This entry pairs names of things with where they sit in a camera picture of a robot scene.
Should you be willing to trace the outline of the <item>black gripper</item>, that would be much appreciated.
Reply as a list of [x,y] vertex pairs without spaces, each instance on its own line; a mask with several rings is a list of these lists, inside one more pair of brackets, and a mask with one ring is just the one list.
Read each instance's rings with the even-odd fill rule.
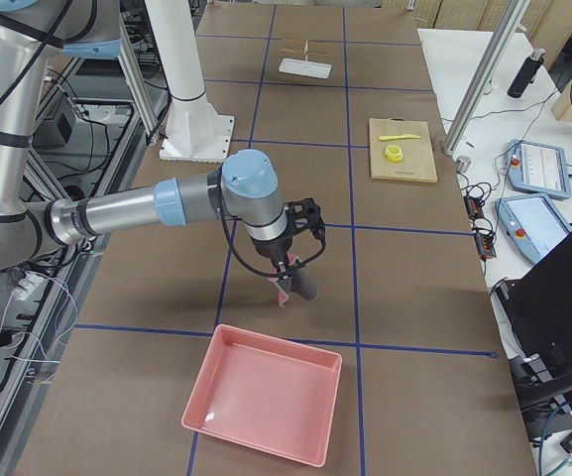
[[269,259],[273,266],[280,266],[275,280],[275,285],[278,289],[280,291],[290,291],[293,270],[288,252],[292,245],[292,238],[277,238],[269,241],[252,238],[252,242],[261,256]]

